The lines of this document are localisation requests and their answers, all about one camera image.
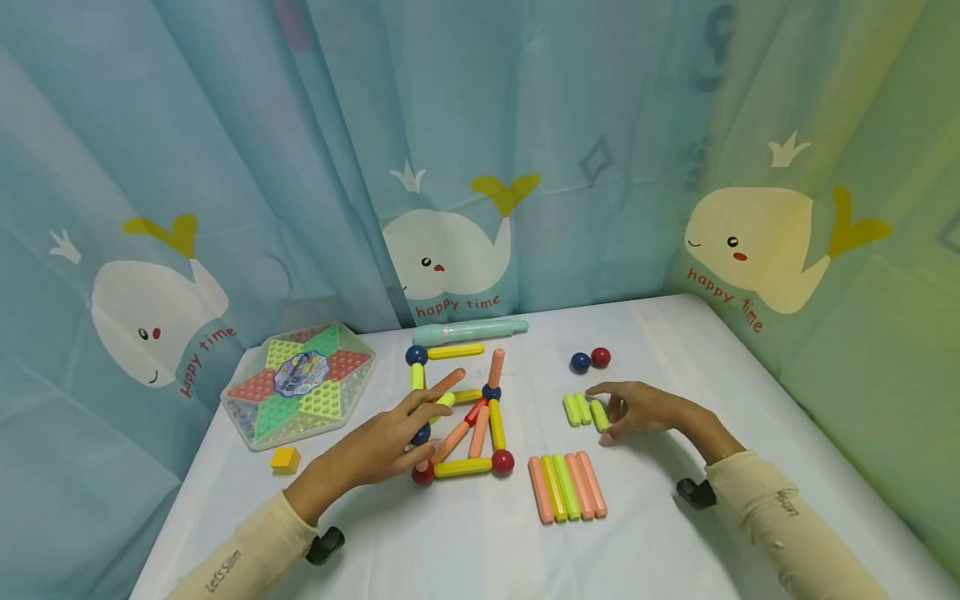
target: sleeve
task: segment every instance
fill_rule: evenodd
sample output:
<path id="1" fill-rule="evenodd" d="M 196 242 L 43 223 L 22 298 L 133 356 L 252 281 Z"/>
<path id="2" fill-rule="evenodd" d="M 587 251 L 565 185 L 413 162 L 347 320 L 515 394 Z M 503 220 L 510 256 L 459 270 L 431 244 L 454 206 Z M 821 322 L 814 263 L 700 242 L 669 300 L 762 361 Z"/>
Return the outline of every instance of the sleeve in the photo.
<path id="1" fill-rule="evenodd" d="M 240 523 L 199 566 L 181 579 L 168 600 L 263 598 L 302 558 L 317 530 L 279 492 Z"/>
<path id="2" fill-rule="evenodd" d="M 797 486 L 754 452 L 707 467 L 717 503 L 732 510 L 754 545 L 766 551 L 795 600 L 889 600 Z"/>

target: plastic case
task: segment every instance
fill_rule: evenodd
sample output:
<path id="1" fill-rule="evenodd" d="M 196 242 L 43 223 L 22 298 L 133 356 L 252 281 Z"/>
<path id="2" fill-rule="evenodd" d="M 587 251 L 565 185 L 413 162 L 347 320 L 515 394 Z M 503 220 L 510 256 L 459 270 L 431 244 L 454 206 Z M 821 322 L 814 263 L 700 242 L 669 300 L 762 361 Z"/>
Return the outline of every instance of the plastic case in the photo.
<path id="1" fill-rule="evenodd" d="M 220 400 L 252 450 L 288 444 L 343 427 L 375 359 L 342 323 L 298 329 L 245 354 Z"/>

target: white tablecloth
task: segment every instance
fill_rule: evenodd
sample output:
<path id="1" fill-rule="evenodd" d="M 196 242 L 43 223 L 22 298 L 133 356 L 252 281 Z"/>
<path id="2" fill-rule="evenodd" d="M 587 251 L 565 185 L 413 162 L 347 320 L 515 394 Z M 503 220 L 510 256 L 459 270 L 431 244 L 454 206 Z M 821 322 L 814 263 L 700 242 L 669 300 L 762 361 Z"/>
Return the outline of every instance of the white tablecloth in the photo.
<path id="1" fill-rule="evenodd" d="M 641 379 L 713 410 L 744 445 L 776 463 L 894 598 L 960 597 L 960 588 L 876 496 L 780 385 L 705 303 L 691 296 L 635 300 L 519 317 L 528 333 L 487 342 L 470 358 L 431 361 L 435 383 L 457 367 L 457 389 L 486 381 L 491 350 L 507 350 L 501 388 L 512 476 L 416 486 L 409 476 L 355 490 L 321 519 L 347 545 L 327 564 L 301 561 L 272 597 L 403 598 L 781 598 L 763 555 L 719 508 L 688 509 L 677 480 L 703 478 L 702 461 L 676 433 L 597 445 L 592 426 L 566 422 L 564 394 L 603 380 Z M 377 352 L 372 380 L 342 429 L 295 444 L 303 465 L 409 385 L 409 330 L 362 336 Z M 585 375 L 567 364 L 597 346 L 613 356 Z M 468 408 L 438 421 L 445 436 Z M 448 460 L 466 458 L 468 439 Z M 530 456 L 586 450 L 606 496 L 606 519 L 540 524 Z M 487 440 L 485 455 L 489 456 Z M 165 596 L 179 577 L 292 477 L 274 476 L 272 452 L 250 452 L 223 409 L 210 425 L 144 566 L 134 600 Z"/>

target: whale tail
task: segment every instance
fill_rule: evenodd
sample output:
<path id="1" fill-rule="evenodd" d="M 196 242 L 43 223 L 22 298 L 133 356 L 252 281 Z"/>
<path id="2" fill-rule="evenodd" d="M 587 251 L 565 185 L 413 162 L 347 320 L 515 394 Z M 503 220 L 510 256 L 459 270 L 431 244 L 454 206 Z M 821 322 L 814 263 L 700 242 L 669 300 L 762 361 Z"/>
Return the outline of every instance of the whale tail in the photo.
<path id="1" fill-rule="evenodd" d="M 864 246 L 893 233 L 893 228 L 877 219 L 863 219 L 851 223 L 852 200 L 850 190 L 843 185 L 833 188 L 833 201 L 836 203 L 837 216 L 833 221 L 827 256 L 836 258 L 840 254 Z"/>
<path id="2" fill-rule="evenodd" d="M 503 218 L 506 219 L 514 212 L 520 202 L 540 185 L 540 174 L 528 173 L 516 178 L 510 187 L 493 175 L 482 175 L 473 180 L 470 188 L 474 192 L 486 194 L 496 204 Z"/>
<path id="3" fill-rule="evenodd" d="M 123 230 L 125 233 L 151 235 L 191 260 L 196 257 L 193 251 L 193 241 L 197 236 L 196 215 L 182 214 L 176 217 L 173 231 L 143 217 L 130 219 L 124 224 Z"/>

